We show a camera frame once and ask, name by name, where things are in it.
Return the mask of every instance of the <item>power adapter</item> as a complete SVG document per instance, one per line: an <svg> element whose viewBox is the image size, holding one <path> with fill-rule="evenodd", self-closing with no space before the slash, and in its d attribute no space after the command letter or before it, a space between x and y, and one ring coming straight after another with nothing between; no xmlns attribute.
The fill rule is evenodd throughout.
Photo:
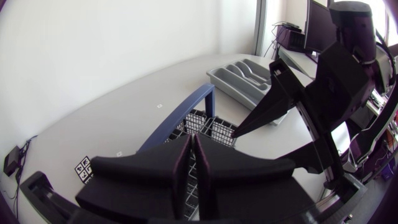
<svg viewBox="0 0 398 224"><path fill-rule="evenodd" d="M13 150L4 159L3 172L7 176L11 176L15 170L21 166L21 149L18 146L14 147Z"/></svg>

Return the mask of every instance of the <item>white table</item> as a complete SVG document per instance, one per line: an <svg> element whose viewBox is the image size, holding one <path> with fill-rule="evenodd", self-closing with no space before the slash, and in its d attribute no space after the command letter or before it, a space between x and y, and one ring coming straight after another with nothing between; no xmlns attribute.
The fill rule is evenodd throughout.
<svg viewBox="0 0 398 224"><path fill-rule="evenodd" d="M311 79L315 78L317 74L317 64L305 54L287 50L282 46L280 46L278 54L280 58L285 60L287 65L296 68Z"/></svg>
<svg viewBox="0 0 398 224"><path fill-rule="evenodd" d="M272 61L252 55L207 55L154 72L128 83L80 109L39 134L32 141L27 155L22 180L40 170L49 178L54 190L70 200L83 187L76 175L75 166L85 157L115 157L136 153L156 127L191 92L210 82L206 71L229 62L248 58L268 68ZM308 85L307 76L294 70L298 79ZM228 95L216 89L216 115L231 123L240 124L250 111ZM204 102L197 106L203 110ZM338 149L348 148L349 136L345 123L333 132ZM236 142L237 150L246 154L274 159L303 146L312 139L298 111L294 108L279 124L267 125ZM295 169L293 176L315 201L318 200L325 181L323 174L308 174ZM14 178L2 176L2 186L13 192ZM42 223L43 219L19 195L19 220L21 223Z"/></svg>

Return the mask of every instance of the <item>gray cutlery tray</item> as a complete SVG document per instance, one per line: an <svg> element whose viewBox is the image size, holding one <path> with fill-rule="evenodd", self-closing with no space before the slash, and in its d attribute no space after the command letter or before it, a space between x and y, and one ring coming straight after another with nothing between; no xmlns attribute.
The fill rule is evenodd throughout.
<svg viewBox="0 0 398 224"><path fill-rule="evenodd" d="M271 89L271 74L268 69L248 59L223 65L207 71L210 82L221 91L253 110ZM270 124L277 126L282 117Z"/></svg>

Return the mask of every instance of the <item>computer monitor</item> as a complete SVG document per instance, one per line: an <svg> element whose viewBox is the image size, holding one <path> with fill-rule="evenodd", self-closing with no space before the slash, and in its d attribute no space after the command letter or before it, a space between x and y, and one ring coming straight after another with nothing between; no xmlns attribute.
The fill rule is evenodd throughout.
<svg viewBox="0 0 398 224"><path fill-rule="evenodd" d="M336 26L331 21L329 9L314 0L308 0L305 50L321 53L335 40Z"/></svg>

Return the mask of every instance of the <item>black cable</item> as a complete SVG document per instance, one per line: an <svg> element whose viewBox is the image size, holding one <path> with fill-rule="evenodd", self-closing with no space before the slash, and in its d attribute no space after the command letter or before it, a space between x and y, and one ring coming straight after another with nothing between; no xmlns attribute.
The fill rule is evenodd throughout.
<svg viewBox="0 0 398 224"><path fill-rule="evenodd" d="M26 162L26 154L27 154L27 151L29 150L30 142L31 142L31 140L33 138L36 138L36 137L37 137L37 135L35 135L35 136L31 137L30 139L28 139L25 142L24 146L21 148L21 157L22 157L22 159L24 161L22 162L22 165L20 166L20 168L18 169L17 173L15 174L15 180L17 182L17 190L16 190L16 193L15 193L15 196L13 197L15 199L14 199L14 205L12 207L12 210L13 210L14 214L16 215L17 220L18 220L18 217L19 217L19 214L18 214L19 184L21 182L22 171L24 171L24 166L25 166L25 162Z"/></svg>
<svg viewBox="0 0 398 224"><path fill-rule="evenodd" d="M275 40L273 40L273 41L271 42L271 44L268 46L267 51L266 51L266 53L264 54L263 57L265 57L265 56L267 55L269 48L270 48L270 47L272 46L272 44L278 39L278 36L281 35L281 34L283 33L283 31L285 31L285 30L282 30L282 29L281 29L281 30L277 33L277 36L276 36Z"/></svg>

